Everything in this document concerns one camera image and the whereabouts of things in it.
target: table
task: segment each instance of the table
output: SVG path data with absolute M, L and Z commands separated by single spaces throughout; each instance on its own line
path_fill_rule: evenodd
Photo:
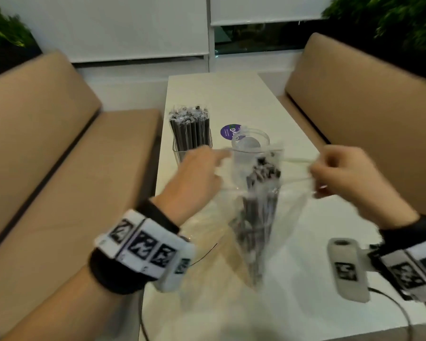
M 254 72 L 171 76 L 165 114 L 173 105 L 206 104 L 211 111 L 213 147 L 230 147 L 220 129 L 241 124 L 265 131 L 285 145 L 285 155 L 314 159 L 318 151 Z M 164 120 L 158 194 L 177 169 L 173 136 Z M 145 288 L 142 318 L 151 341 L 270 340 L 316 341 L 406 325 L 387 298 L 367 304 L 347 301 L 335 290 L 326 245 L 350 237 L 361 246 L 377 243 L 375 227 L 338 197 L 309 201 L 291 238 L 270 260 L 261 290 L 246 280 L 246 269 L 227 232 L 221 243 L 191 268 L 179 292 Z M 401 301 L 378 274 L 369 285 Z M 423 304 L 402 302 L 414 324 L 426 323 Z M 139 339 L 144 341 L 142 333 Z

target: purple circular sign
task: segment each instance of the purple circular sign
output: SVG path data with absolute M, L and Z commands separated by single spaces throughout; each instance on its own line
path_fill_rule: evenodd
M 221 128 L 221 136 L 227 140 L 232 140 L 236 132 L 240 130 L 241 125 L 227 125 Z

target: clear plastic bag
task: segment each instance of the clear plastic bag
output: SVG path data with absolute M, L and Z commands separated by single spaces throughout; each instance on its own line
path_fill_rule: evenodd
M 224 185 L 215 198 L 232 228 L 252 282 L 287 241 L 312 194 L 308 160 L 284 159 L 281 145 L 253 149 L 246 160 L 233 151 L 218 171 Z

